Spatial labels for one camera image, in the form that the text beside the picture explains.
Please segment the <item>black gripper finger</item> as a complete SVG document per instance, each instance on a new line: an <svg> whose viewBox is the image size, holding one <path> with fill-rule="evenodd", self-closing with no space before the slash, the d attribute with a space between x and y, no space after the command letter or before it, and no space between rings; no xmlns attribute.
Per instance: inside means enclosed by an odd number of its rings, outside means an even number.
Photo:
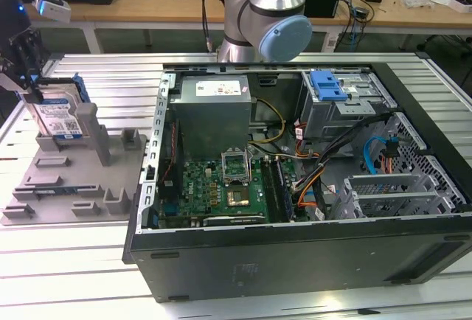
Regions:
<svg viewBox="0 0 472 320"><path fill-rule="evenodd" d="M14 65L6 58L1 57L1 87L8 91L21 91L22 82L15 73Z"/></svg>
<svg viewBox="0 0 472 320"><path fill-rule="evenodd" d="M10 39L13 54L15 84L27 95L28 103L39 103L42 93L33 76L40 77L43 65L43 47L39 32L32 27Z"/></svg>

